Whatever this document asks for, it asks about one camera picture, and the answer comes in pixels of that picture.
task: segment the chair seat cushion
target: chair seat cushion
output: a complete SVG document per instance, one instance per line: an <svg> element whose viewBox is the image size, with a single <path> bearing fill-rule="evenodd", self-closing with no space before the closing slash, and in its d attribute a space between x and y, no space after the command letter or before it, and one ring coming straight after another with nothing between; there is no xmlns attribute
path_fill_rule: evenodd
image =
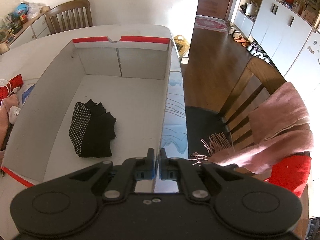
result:
<svg viewBox="0 0 320 240"><path fill-rule="evenodd" d="M186 121L189 156L194 152L209 156L201 139L209 144L209 137L223 132L231 144L231 134L225 120L216 111L195 106L186 106Z"/></svg>

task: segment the metal bolt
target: metal bolt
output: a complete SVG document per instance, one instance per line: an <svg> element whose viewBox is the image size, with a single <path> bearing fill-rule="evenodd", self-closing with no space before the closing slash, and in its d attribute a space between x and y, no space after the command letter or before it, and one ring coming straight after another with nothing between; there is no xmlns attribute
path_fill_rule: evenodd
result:
<svg viewBox="0 0 320 240"><path fill-rule="evenodd" d="M195 190L192 195L196 198L205 198L209 195L208 192L206 192L205 190L202 190L202 189L198 189L198 190Z"/></svg>
<svg viewBox="0 0 320 240"><path fill-rule="evenodd" d="M117 198L120 197L120 192L117 190L108 190L104 193L106 198Z"/></svg>
<svg viewBox="0 0 320 240"><path fill-rule="evenodd" d="M152 204L152 201L149 200L149 199L145 199L145 200L143 201L143 203L146 204L146 205L150 205L150 204Z"/></svg>
<svg viewBox="0 0 320 240"><path fill-rule="evenodd" d="M155 198L152 199L152 202L154 202L154 203L159 203L159 202L161 202L161 199L155 197Z"/></svg>

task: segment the red doormat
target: red doormat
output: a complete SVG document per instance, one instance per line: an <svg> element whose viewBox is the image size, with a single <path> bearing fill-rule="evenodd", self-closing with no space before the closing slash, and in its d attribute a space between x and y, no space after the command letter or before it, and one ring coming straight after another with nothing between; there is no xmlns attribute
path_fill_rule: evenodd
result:
<svg viewBox="0 0 320 240"><path fill-rule="evenodd" d="M222 33L229 32L227 23L225 21L215 18L202 17L199 15L196 16L195 28L212 30Z"/></svg>

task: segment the cabinet handle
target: cabinet handle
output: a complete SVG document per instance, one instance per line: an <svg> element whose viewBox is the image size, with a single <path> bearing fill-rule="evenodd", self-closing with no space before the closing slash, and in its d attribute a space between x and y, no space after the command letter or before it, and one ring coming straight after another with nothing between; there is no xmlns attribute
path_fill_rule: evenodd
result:
<svg viewBox="0 0 320 240"><path fill-rule="evenodd" d="M277 14L278 8L279 8L279 6L277 6L277 8L276 8L275 12L273 13L274 15L276 15L276 14Z"/></svg>
<svg viewBox="0 0 320 240"><path fill-rule="evenodd" d="M291 25L292 25L292 23L293 23L293 20L294 20L294 17L292 16L292 20L291 20L291 22L290 22L290 24L289 24L289 27L291 27Z"/></svg>

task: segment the sticker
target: sticker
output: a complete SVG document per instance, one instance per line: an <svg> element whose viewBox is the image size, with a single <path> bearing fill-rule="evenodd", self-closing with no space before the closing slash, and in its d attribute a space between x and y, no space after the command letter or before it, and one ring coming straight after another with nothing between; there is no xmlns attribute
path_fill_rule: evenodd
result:
<svg viewBox="0 0 320 240"><path fill-rule="evenodd" d="M307 47L307 49L312 53L312 54L314 54L315 52L313 51L313 49L309 46L309 47Z"/></svg>

